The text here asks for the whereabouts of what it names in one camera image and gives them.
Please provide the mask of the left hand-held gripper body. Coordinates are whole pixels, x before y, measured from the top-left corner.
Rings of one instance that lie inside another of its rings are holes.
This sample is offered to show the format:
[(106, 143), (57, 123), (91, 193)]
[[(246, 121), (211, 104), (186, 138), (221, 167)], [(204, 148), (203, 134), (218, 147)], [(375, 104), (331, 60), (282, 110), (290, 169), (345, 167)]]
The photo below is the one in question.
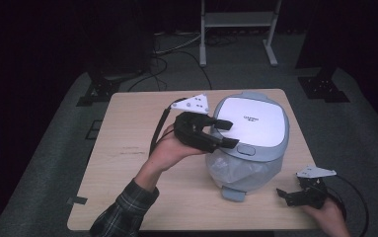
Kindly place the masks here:
[(217, 119), (208, 115), (206, 95), (178, 99), (171, 104), (171, 108), (182, 111), (174, 122), (175, 137), (184, 145), (213, 153), (218, 147), (218, 139), (205, 133), (203, 129), (215, 125)]

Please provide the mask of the grey white pedal bin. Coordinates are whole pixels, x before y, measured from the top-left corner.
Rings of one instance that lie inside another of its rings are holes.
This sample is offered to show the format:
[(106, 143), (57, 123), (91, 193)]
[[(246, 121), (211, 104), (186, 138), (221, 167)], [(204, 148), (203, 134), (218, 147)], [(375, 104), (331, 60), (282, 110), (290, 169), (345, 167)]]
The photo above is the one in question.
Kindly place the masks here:
[[(239, 140), (233, 149), (220, 147), (216, 150), (250, 161), (273, 161), (284, 156), (289, 140), (289, 120), (283, 107), (266, 95), (243, 92), (228, 96), (219, 102), (214, 116), (229, 120), (233, 125), (230, 130), (213, 126), (211, 135)], [(250, 194), (226, 187), (220, 189), (222, 196), (232, 201), (242, 201)]]

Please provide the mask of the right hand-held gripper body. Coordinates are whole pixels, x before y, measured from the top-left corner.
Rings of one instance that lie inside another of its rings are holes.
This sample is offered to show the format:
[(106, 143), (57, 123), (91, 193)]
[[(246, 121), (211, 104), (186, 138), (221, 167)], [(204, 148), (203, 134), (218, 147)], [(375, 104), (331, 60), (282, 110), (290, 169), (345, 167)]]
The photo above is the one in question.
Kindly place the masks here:
[(320, 209), (327, 198), (331, 197), (323, 179), (337, 174), (316, 166), (307, 166), (296, 173), (301, 188), (300, 192), (290, 193), (288, 199), (303, 199), (304, 205)]

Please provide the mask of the translucent plastic bin bag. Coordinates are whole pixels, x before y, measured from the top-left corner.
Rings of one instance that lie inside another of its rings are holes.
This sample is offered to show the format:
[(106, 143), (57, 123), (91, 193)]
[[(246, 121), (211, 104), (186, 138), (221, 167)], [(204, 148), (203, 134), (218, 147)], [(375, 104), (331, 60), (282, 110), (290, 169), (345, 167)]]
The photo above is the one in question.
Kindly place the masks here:
[(282, 168), (283, 157), (273, 161), (250, 161), (225, 154), (220, 150), (205, 155), (208, 173), (219, 187), (250, 193), (263, 187)]

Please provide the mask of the black stand base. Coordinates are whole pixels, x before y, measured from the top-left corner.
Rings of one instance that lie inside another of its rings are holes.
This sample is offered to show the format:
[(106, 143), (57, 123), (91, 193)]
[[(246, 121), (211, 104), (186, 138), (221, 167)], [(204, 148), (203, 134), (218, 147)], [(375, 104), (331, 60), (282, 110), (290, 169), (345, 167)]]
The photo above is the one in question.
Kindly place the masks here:
[(87, 92), (78, 102), (77, 107), (90, 107), (94, 103), (108, 102), (118, 91), (119, 82), (108, 79), (97, 66), (90, 66), (87, 73), (91, 79)]
[(308, 99), (321, 99), (326, 103), (348, 103), (349, 99), (332, 80), (337, 68), (323, 66), (315, 76), (299, 77), (298, 81)]

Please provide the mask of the person's right hand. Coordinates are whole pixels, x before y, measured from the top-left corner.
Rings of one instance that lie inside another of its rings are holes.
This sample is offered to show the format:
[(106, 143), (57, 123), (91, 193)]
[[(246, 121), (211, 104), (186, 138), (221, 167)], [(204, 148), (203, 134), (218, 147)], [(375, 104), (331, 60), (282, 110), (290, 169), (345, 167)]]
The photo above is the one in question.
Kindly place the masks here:
[(330, 198), (325, 200), (320, 209), (309, 205), (304, 205), (301, 209), (311, 216), (329, 237), (351, 237), (340, 208)]

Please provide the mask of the person's left hand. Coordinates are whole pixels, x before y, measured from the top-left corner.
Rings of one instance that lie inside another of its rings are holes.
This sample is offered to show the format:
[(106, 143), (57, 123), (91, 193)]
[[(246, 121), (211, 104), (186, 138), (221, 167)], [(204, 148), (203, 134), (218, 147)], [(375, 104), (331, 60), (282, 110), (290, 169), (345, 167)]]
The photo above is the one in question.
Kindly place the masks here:
[(204, 154), (204, 151), (182, 144), (174, 135), (174, 126), (169, 125), (149, 156), (147, 164), (155, 171), (164, 172), (186, 157), (200, 154)]

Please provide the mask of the white metal stand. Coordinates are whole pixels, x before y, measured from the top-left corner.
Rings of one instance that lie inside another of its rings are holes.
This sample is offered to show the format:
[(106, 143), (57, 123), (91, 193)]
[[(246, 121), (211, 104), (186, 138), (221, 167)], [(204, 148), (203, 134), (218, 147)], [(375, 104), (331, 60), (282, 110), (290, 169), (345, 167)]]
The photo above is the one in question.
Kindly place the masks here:
[(268, 27), (267, 38), (263, 40), (263, 46), (271, 66), (277, 66), (278, 62), (271, 47), (275, 28), (277, 25), (282, 0), (276, 0), (272, 11), (265, 12), (230, 12), (210, 13), (205, 10), (205, 0), (200, 0), (200, 44), (199, 65), (205, 66), (206, 59), (206, 30), (212, 28), (252, 28)]

